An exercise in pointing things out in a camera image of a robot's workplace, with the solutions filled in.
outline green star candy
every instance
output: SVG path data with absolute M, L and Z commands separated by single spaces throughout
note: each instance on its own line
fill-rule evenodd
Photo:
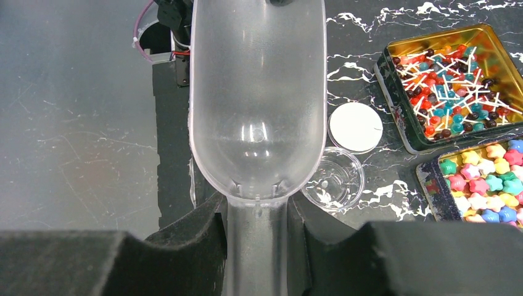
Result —
M 512 181 L 514 179 L 517 179 L 517 176 L 513 172 L 509 171 L 503 175 L 500 175 L 499 178 L 502 179 L 503 181 Z
M 450 159 L 445 159 L 440 165 L 443 175 L 453 175 L 456 173 L 457 165 Z

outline star-shaped candy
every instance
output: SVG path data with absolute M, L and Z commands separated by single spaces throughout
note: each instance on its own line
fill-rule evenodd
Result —
M 485 159 L 485 158 L 482 158 L 479 160 L 477 167 L 479 168 L 479 172 L 482 175 L 488 175 L 488 174 L 494 173 L 496 171 L 494 162 L 492 160 Z
M 514 149 L 517 150 L 519 153 L 523 153 L 523 140 L 508 141 L 508 149 Z
M 513 208 L 505 206 L 501 208 L 501 211 L 498 214 L 500 215 L 501 222 L 516 221 L 516 210 Z
M 517 150 L 508 150 L 503 156 L 510 165 L 521 165 L 523 163 L 523 154 Z
M 513 196 L 512 194 L 502 192 L 500 194 L 500 198 L 505 203 L 505 205 L 507 205 L 509 207 L 515 207 L 515 206 L 519 205 L 519 201 L 517 201 L 516 197 Z
M 506 173 L 503 174 L 503 175 L 499 175 L 498 177 L 499 177 L 500 179 L 502 179 L 503 181 L 517 179 L 516 174 L 514 174 L 514 173 L 511 172 L 511 171 L 508 171 L 508 172 L 506 172 Z
M 473 223 L 485 223 L 485 220 L 483 220 L 483 218 L 481 218 L 481 216 L 478 214 L 465 217 L 465 220 L 467 220 L 467 222 L 473 222 Z
M 523 224 L 523 208 L 517 210 L 516 219 L 519 224 Z
M 455 197 L 454 201 L 456 202 L 456 205 L 458 206 L 458 210 L 461 212 L 461 216 L 465 214 L 471 207 L 471 203 L 468 201 L 468 199 L 465 196 L 461 197 Z
M 480 195 L 485 195 L 487 193 L 489 186 L 484 179 L 476 179 L 469 182 L 469 187 L 471 192 L 479 193 Z
M 487 156 L 490 158 L 501 158 L 505 155 L 506 150 L 499 144 L 490 145 L 487 148 Z
M 463 191 L 465 185 L 467 184 L 461 175 L 450 176 L 448 177 L 448 180 L 450 181 L 450 189 L 454 189 L 456 191 Z
M 461 154 L 463 163 L 470 163 L 471 165 L 477 165 L 481 157 L 476 151 L 467 151 Z
M 505 223 L 505 224 L 508 224 L 508 225 L 514 226 L 515 228 L 518 228 L 518 227 L 517 227 L 517 223 L 514 222 L 514 221 L 510 221 L 510 222 L 507 222 L 507 223 Z
M 521 192 L 520 194 L 514 196 L 517 201 L 519 202 L 520 205 L 523 205 L 523 192 Z
M 456 173 L 456 163 L 450 159 L 445 159 L 441 165 L 443 175 L 453 175 Z
M 510 164 L 505 158 L 496 158 L 496 160 L 494 160 L 494 167 L 496 168 L 496 173 L 500 175 L 510 171 Z
M 518 195 L 523 191 L 523 183 L 518 179 L 503 181 L 503 191 L 512 195 Z
M 485 181 L 488 184 L 488 191 L 503 190 L 503 180 L 494 176 L 488 175 Z
M 504 206 L 505 203 L 501 200 L 501 197 L 497 195 L 487 197 L 487 209 L 499 212 Z
M 487 208 L 487 198 L 478 193 L 473 193 L 468 199 L 473 210 L 485 210 Z
M 523 166 L 512 165 L 510 166 L 510 170 L 516 175 L 518 179 L 523 180 Z
M 500 222 L 500 216 L 491 210 L 484 210 L 483 214 L 481 214 L 481 218 L 485 220 L 488 223 L 499 223 Z
M 475 165 L 471 165 L 470 163 L 467 163 L 463 166 L 463 168 L 459 171 L 467 180 L 473 180 L 477 177 L 481 176 L 479 173 L 479 169 Z

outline blue star candy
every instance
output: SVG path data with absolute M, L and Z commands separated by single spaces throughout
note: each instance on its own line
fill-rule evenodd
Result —
M 516 221 L 516 210 L 507 206 L 501 208 L 499 212 L 501 222 Z
M 484 210 L 483 214 L 481 214 L 481 218 L 485 220 L 487 223 L 499 223 L 500 222 L 500 216 L 491 210 Z
M 517 150 L 519 153 L 523 153 L 523 140 L 508 141 L 508 150 Z

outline white round lid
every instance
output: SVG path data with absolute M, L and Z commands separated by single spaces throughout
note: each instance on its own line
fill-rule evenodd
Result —
M 332 113 L 329 119 L 330 136 L 334 144 L 362 154 L 374 149 L 383 134 L 379 115 L 362 103 L 346 103 Z

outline gray surface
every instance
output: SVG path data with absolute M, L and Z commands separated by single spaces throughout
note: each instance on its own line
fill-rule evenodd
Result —
M 152 69 L 131 47 L 143 5 L 0 2 L 1 229 L 158 230 Z

